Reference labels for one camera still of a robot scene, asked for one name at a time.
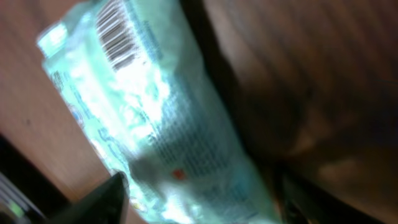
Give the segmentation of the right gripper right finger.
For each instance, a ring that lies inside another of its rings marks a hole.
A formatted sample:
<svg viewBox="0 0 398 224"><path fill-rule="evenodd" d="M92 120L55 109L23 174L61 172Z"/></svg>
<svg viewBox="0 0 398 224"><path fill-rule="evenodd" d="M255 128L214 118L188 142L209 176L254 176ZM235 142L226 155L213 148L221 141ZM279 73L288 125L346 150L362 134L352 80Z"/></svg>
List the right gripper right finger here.
<svg viewBox="0 0 398 224"><path fill-rule="evenodd" d="M282 220L288 224L381 224L293 174L280 177Z"/></svg>

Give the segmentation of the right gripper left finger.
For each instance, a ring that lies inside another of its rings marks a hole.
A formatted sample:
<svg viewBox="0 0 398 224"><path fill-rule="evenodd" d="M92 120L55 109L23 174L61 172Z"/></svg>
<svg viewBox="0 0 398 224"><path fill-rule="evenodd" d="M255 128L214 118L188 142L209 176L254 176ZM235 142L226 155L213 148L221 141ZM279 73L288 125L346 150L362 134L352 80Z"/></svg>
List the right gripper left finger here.
<svg viewBox="0 0 398 224"><path fill-rule="evenodd" d="M77 203L65 208L46 224L122 224L127 215L127 178L117 172Z"/></svg>

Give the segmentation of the white wet wipes pack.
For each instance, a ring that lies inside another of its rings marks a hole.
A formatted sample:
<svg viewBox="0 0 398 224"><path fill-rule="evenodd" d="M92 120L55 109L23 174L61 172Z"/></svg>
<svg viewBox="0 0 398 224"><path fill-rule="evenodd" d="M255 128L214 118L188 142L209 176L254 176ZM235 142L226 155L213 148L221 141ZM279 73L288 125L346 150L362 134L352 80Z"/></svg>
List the white wet wipes pack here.
<svg viewBox="0 0 398 224"><path fill-rule="evenodd" d="M47 27L43 67L148 223L280 223L178 1L84 1Z"/></svg>

